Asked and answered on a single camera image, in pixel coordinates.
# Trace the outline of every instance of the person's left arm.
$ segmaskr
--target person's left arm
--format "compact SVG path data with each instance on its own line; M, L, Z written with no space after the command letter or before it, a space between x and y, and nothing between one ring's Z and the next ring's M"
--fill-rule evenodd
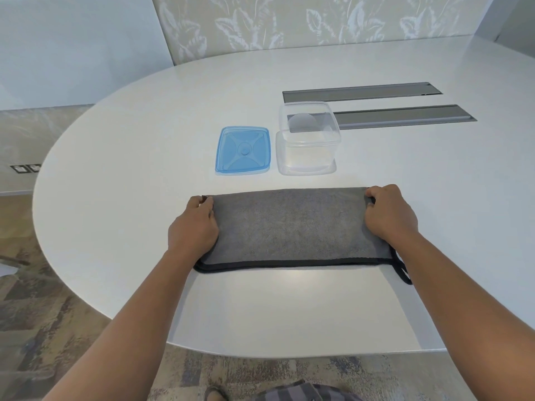
M217 240L212 208L211 197L191 197L162 259L43 401L147 399L186 278Z

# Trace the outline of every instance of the wall socket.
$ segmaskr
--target wall socket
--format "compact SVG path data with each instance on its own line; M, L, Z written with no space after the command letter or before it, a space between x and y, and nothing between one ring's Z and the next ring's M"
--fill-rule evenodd
M10 168L12 168L18 174L39 173L39 170L41 170L41 165L11 165Z

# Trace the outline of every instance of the patterned carpet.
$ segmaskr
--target patterned carpet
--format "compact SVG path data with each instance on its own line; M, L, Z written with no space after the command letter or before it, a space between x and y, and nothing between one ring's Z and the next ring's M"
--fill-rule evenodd
M30 201L20 200L27 211L17 209L17 214L29 213ZM25 264L19 265L16 275L0 277L0 399L38 400L109 320L57 278L31 222L29 230L20 232L17 226L28 219L5 225L5 203L0 197L0 255ZM171 345L166 347L149 399L198 400L211 383L223 384L233 400L247 399L301 378L350 390L367 401L474 400L447 353L250 360Z

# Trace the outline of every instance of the round table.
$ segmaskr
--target round table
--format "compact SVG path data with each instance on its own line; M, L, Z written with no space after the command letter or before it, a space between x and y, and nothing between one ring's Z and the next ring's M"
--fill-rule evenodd
M52 148L35 187L39 243L77 295L114 317L191 195L397 183L424 235L535 326L534 62L457 37L236 53L164 70L96 104ZM443 94L330 105L458 104L478 122L342 131L330 175L283 176L274 148L267 173L215 173L223 127L266 127L274 146L283 91L422 81ZM192 272L169 342L259 358L444 348L390 266Z

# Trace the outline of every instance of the plastic lid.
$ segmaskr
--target plastic lid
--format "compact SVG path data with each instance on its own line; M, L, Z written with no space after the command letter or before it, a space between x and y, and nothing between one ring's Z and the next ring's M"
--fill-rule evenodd
M340 128L326 102L289 102L279 111L279 127L287 146L339 144Z
M219 174L267 172L271 162L269 131L260 127L225 127L216 154Z

